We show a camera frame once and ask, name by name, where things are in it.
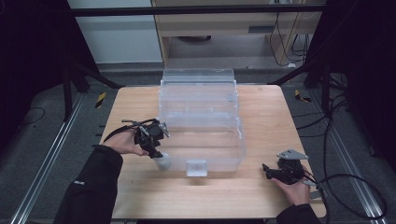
gray floor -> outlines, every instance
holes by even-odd
[[[262,36],[212,36],[209,41],[192,43],[174,38],[167,68],[233,68],[235,79],[240,84],[264,84],[292,70],[287,66],[276,64],[268,43]],[[162,71],[161,69],[158,71],[139,70],[133,73],[103,73],[103,75],[128,86],[158,85]],[[320,95],[320,86],[313,90],[305,90],[302,80],[304,80],[304,75],[282,86],[296,127],[305,126],[321,116],[318,113],[318,105],[315,103],[315,99],[318,99]],[[91,89],[88,93],[80,94],[74,91],[74,99],[82,97],[81,108],[49,172],[47,181],[35,200],[29,220],[50,222],[56,213],[65,188],[78,174],[90,155],[91,145],[100,140],[102,125],[106,124],[117,90],[112,90],[90,78],[89,81]],[[299,90],[302,96],[310,97],[314,102],[308,103],[296,99],[295,90]],[[97,97],[103,91],[106,92],[104,103],[101,108],[95,108]],[[341,92],[333,90],[332,96],[339,93]],[[32,107],[39,108],[32,109],[24,122],[33,123],[21,126],[8,146],[9,153],[0,160],[0,223],[2,223],[1,220],[8,223],[16,212],[63,125],[62,86],[39,93],[32,102]],[[355,170],[359,171],[363,178],[375,184],[382,196],[386,198],[389,207],[386,220],[373,222],[351,214],[334,197],[330,196],[327,201],[331,223],[396,223],[396,201],[393,197],[396,189],[396,175],[386,161],[370,155],[369,145],[353,114],[348,112],[347,106],[341,107],[334,113],[332,132],[328,135],[326,148],[323,146],[323,136],[312,137],[312,135],[324,133],[325,126],[325,121],[321,121],[299,130],[316,179],[320,180],[324,177],[324,158],[329,175],[345,173],[348,171],[348,165],[353,164]],[[346,157],[339,148],[344,148],[350,158]],[[365,198],[359,196],[361,195],[360,183],[354,184],[346,178],[337,178],[331,183],[336,195],[350,207],[365,214],[365,207],[362,205]]]

black pole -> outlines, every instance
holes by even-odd
[[[75,63],[75,67],[76,67],[79,71],[81,71],[82,73],[84,73],[85,75],[95,78],[96,80],[98,80],[98,81],[104,83],[104,84],[107,85],[108,87],[111,87],[111,88],[113,88],[113,89],[120,89],[120,88],[122,88],[122,87],[125,87],[125,85],[119,85],[119,84],[117,84],[117,83],[115,83],[115,82],[112,82],[112,81],[108,80],[108,79],[105,78],[105,77],[102,77],[102,76],[99,75],[99,74],[96,74],[96,73],[93,72],[91,69],[89,69],[89,68],[83,66],[82,64]]]
[[[142,16],[214,13],[263,13],[263,12],[315,12],[324,11],[325,4],[299,5],[242,5],[242,6],[194,6],[194,7],[117,7],[77,8],[72,10],[48,9],[48,13],[69,14],[75,17]]]

wooden table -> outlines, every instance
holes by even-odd
[[[158,90],[120,89],[103,139],[124,125],[122,119],[156,118]],[[238,85],[237,90],[247,148],[238,170],[186,177],[185,172],[158,170],[149,157],[124,155],[113,218],[269,218],[289,206],[262,170],[262,163],[277,168],[278,152],[293,148],[304,153],[282,90],[264,85]],[[302,164],[310,171],[308,161]],[[311,204],[318,217],[325,216],[321,200]]]

aluminum rail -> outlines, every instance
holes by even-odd
[[[143,16],[176,14],[214,13],[265,13],[265,12],[316,12],[324,11],[326,4],[282,4],[282,5],[227,5],[193,7],[113,7],[75,8],[71,10],[47,9],[50,14],[66,14],[74,17]]]
[[[310,91],[311,96],[313,96],[313,100],[318,108],[318,110],[324,115],[323,111],[321,110],[320,102],[319,102],[319,96],[318,93],[315,91]],[[347,152],[347,147],[344,145],[343,140],[337,130],[335,129],[334,125],[329,131],[329,134],[332,138],[332,141],[334,142],[334,148],[335,151],[338,154],[338,157],[340,158],[341,163],[343,164],[344,168],[346,171],[351,174],[351,175],[356,175],[358,177],[362,177],[361,171],[359,170],[358,166],[355,164],[353,161],[352,157],[350,154]],[[358,181],[357,179],[352,179],[351,184],[356,192],[356,194],[359,197],[359,200],[361,201],[361,205],[363,206],[366,214],[368,217],[379,217],[382,215],[382,210],[378,204],[378,202],[375,199],[375,196],[373,195],[372,191],[370,188],[367,186],[367,184]],[[382,219],[379,220],[371,220],[371,223],[373,224],[387,224],[387,220],[383,217]]]
[[[74,103],[73,106],[74,110],[70,116],[70,119],[64,122],[64,124],[61,127],[61,130],[58,132],[58,135],[53,141],[52,146],[49,149],[46,158],[44,159],[40,169],[38,170],[37,175],[35,176],[35,180],[28,189],[17,211],[12,216],[10,221],[11,224],[23,224],[26,222],[27,218],[29,217],[32,208],[35,205],[35,201],[38,195],[40,194],[41,190],[43,189],[47,177],[50,174],[50,170],[53,164],[55,163],[59,152],[61,151],[61,148],[64,144],[64,140],[66,136],[69,134],[70,129],[78,114],[78,111],[81,108],[81,102],[83,98],[84,98],[84,94],[79,93]]]

plastic bin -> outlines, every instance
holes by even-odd
[[[158,149],[169,155],[168,170],[187,176],[237,170],[246,149],[232,69],[165,69],[159,97],[158,119],[170,138]]]

